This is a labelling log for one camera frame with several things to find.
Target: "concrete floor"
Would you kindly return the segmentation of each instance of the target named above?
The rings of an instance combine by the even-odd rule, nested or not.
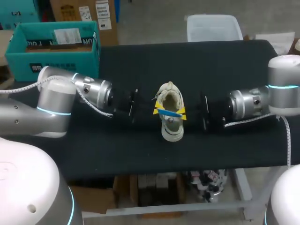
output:
[[[299,0],[120,1],[120,45],[186,42],[185,18],[194,14],[233,15],[243,35],[295,31],[300,36]]]
[[[242,34],[295,31],[300,36],[299,0],[127,0],[121,1],[118,35],[120,45],[187,41],[186,17],[193,14],[226,14],[237,18]],[[246,169],[255,189],[263,182],[268,168]],[[222,201],[237,198],[228,182]],[[261,225],[263,212],[254,221],[244,221],[239,210],[195,211],[177,219],[140,219],[137,216],[89,218],[86,225]]]

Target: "silver motor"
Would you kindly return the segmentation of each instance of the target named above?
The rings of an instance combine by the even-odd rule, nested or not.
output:
[[[49,66],[41,70],[37,81],[45,80],[53,75],[63,76],[74,81],[74,84],[79,88],[83,96],[95,107],[103,109],[109,103],[109,97],[112,91],[112,84],[109,81],[93,79],[79,73]]]
[[[229,94],[232,102],[232,118],[262,116],[269,113],[269,88],[263,86],[251,90],[234,90]]]

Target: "sneaker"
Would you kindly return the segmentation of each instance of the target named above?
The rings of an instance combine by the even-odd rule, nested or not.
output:
[[[183,98],[179,89],[170,81],[158,90],[153,114],[159,113],[162,121],[161,134],[169,142],[183,137],[183,121],[186,120]]]

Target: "table leg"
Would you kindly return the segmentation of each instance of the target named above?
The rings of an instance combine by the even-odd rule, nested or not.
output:
[[[252,204],[244,208],[245,220],[255,219],[266,208],[271,192],[280,175],[286,170],[286,166],[270,167],[262,189],[252,197]]]

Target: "white sheet of paper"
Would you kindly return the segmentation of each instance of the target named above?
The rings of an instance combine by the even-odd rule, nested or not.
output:
[[[278,34],[257,34],[256,40],[267,40],[275,49],[278,55],[285,55],[289,52],[295,39],[295,32]]]

